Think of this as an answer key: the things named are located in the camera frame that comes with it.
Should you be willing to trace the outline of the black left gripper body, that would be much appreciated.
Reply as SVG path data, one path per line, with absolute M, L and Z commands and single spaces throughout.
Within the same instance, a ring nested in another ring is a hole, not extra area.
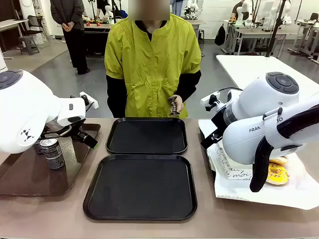
M 82 129 L 86 119 L 79 120 L 59 130 L 50 129 L 48 126 L 44 128 L 44 139 L 71 137 L 73 141 L 83 142 L 87 137 L 87 133 Z

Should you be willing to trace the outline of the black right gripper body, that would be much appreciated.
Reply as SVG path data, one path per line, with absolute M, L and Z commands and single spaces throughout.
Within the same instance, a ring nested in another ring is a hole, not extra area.
M 222 136 L 226 129 L 226 123 L 223 118 L 224 111 L 225 109 L 220 109 L 219 111 L 216 112 L 214 117 L 211 119 L 211 121 L 216 126 L 216 130 L 213 132 L 214 135 Z

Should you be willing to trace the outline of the person's left hand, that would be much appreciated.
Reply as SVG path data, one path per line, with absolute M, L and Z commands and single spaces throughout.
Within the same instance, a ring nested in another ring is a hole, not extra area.
M 183 110 L 183 107 L 184 107 L 184 104 L 183 104 L 181 96 L 173 95 L 173 97 L 174 97 L 174 102 L 175 102 L 175 105 L 176 105 L 176 111 L 177 112 L 181 112 Z

